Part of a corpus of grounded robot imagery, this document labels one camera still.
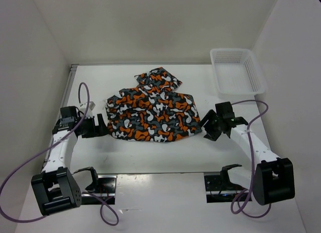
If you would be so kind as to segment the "orange grey camouflage shorts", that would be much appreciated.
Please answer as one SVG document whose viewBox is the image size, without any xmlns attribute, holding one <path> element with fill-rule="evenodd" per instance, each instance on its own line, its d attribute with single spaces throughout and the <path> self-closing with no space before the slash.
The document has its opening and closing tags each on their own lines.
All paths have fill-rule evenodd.
<svg viewBox="0 0 321 233">
<path fill-rule="evenodd" d="M 202 132 L 194 98 L 163 67 L 136 75 L 138 85 L 105 100 L 109 133 L 127 141 L 174 142 Z"/>
</svg>

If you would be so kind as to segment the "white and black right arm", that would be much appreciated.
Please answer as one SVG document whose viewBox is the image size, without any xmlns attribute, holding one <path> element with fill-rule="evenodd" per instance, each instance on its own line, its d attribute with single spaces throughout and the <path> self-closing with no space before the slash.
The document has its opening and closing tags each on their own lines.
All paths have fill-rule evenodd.
<svg viewBox="0 0 321 233">
<path fill-rule="evenodd" d="M 201 120 L 205 138 L 216 141 L 222 134 L 235 142 L 251 161 L 251 170 L 241 164 L 222 167 L 220 188 L 232 189 L 239 185 L 254 197 L 259 205 L 292 199 L 295 196 L 293 164 L 269 149 L 251 131 L 251 123 L 237 117 L 231 102 L 215 105 Z"/>
</svg>

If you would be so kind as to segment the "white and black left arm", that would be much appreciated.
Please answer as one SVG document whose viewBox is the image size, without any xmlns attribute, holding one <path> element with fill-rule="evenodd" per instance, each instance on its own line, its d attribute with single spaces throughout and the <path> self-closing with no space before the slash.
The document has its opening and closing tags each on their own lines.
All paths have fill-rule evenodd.
<svg viewBox="0 0 321 233">
<path fill-rule="evenodd" d="M 82 203 L 80 187 L 70 172 L 71 158 L 78 138 L 94 138 L 108 134 L 102 114 L 93 116 L 93 102 L 80 107 L 67 106 L 60 109 L 56 122 L 53 144 L 48 160 L 40 174 L 31 180 L 32 189 L 40 212 L 49 216 L 77 208 Z"/>
</svg>

